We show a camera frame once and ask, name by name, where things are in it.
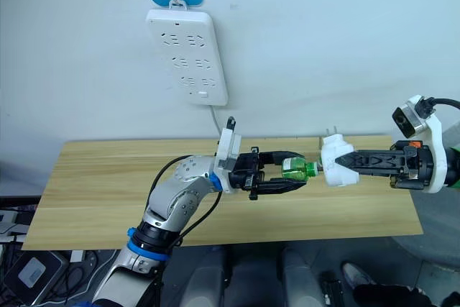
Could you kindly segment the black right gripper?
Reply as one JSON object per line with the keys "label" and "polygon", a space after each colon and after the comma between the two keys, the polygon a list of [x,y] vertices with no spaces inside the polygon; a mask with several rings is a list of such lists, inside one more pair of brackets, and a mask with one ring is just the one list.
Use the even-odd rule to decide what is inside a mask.
{"label": "black right gripper", "polygon": [[391,150],[357,150],[335,163],[360,175],[390,177],[392,188],[423,190],[433,174],[433,156],[422,141],[396,141]]}

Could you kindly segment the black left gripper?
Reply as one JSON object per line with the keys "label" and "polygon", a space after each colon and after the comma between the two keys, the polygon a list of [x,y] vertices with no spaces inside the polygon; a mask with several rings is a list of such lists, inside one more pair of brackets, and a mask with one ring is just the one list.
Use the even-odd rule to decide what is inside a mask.
{"label": "black left gripper", "polygon": [[295,191],[306,185],[304,180],[292,178],[272,178],[264,181],[264,165],[282,165],[283,160],[304,155],[291,151],[259,152],[252,147],[248,153],[238,156],[233,170],[229,173],[230,186],[249,193],[249,200],[256,201],[259,195],[282,194]]}

